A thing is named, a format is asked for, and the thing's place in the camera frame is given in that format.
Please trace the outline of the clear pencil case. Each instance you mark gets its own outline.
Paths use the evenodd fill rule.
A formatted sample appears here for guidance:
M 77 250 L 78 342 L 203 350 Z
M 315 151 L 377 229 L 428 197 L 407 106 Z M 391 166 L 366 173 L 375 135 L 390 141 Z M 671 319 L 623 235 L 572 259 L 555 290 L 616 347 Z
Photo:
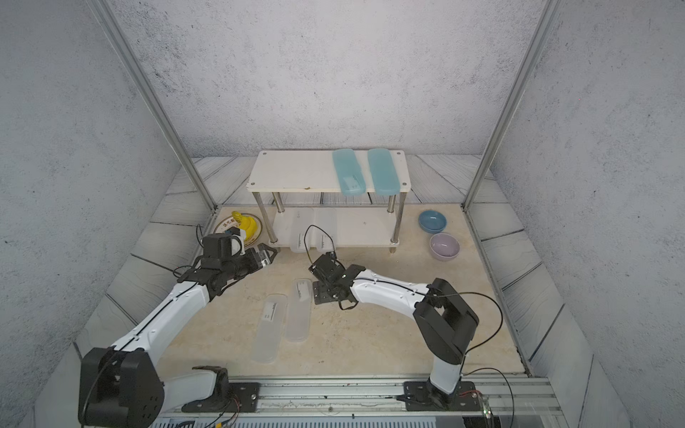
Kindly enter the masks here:
M 296 279 L 292 284 L 287 301 L 285 340 L 305 342 L 310 333 L 313 285 L 309 279 Z
M 290 236 L 290 249 L 293 253 L 305 253 L 307 239 L 304 236 L 308 227 L 313 223 L 313 219 L 314 210 L 312 208 L 294 210 Z
M 337 213 L 332 208 L 315 210 L 312 242 L 319 253 L 335 251 L 337 239 Z
M 252 361 L 265 365 L 276 361 L 286 310 L 285 294 L 271 294 L 267 297 L 253 343 Z

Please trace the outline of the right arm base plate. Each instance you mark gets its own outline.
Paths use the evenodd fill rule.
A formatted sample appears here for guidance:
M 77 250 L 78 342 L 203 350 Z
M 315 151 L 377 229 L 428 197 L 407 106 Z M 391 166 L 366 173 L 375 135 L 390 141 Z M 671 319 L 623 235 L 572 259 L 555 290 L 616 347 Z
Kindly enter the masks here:
M 403 394 L 396 397 L 405 403 L 409 412 L 416 411 L 460 411 L 479 412 L 483 410 L 480 392 L 472 382 L 461 381 L 452 393 L 439 390 L 429 381 L 405 382 Z

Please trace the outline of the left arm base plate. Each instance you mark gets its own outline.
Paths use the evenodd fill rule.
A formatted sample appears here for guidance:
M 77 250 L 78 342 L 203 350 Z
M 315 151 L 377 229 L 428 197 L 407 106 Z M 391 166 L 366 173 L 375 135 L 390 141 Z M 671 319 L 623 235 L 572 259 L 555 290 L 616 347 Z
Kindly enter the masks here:
M 181 407 L 183 413 L 255 413 L 257 411 L 260 383 L 229 382 L 216 386 L 212 395 Z

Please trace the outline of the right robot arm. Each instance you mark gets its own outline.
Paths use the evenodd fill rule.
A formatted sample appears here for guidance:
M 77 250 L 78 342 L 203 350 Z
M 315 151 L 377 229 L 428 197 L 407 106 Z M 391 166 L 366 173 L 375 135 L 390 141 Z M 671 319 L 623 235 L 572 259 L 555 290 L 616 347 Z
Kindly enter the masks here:
M 433 354 L 430 394 L 452 399 L 479 318 L 449 282 L 436 278 L 429 284 L 407 283 L 360 265 L 343 267 L 326 260 L 313 263 L 309 271 L 338 302 L 373 304 L 413 319 Z

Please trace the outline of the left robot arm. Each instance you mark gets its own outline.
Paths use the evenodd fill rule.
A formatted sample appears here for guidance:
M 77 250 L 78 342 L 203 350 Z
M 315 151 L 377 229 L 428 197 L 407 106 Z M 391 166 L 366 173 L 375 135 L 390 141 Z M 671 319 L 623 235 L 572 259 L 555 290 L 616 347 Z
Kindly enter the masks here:
M 229 287 L 271 265 L 277 255 L 267 244 L 246 250 L 206 247 L 143 321 L 111 346 L 93 348 L 83 358 L 80 424 L 149 427 L 161 413 L 185 405 L 218 416 L 239 412 L 239 397 L 226 369 L 195 367 L 191 374 L 164 381 L 157 364 L 195 314 Z

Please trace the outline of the teal pencil case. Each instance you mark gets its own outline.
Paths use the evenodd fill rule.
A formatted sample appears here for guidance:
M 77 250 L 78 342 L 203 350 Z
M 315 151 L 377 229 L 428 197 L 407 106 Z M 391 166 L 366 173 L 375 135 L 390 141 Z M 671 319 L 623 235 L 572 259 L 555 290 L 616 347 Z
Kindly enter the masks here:
M 355 151 L 341 149 L 333 151 L 332 159 L 341 193 L 358 196 L 367 192 L 366 181 Z
M 369 150 L 367 161 L 376 194 L 393 196 L 401 192 L 401 182 L 388 149 L 375 148 Z

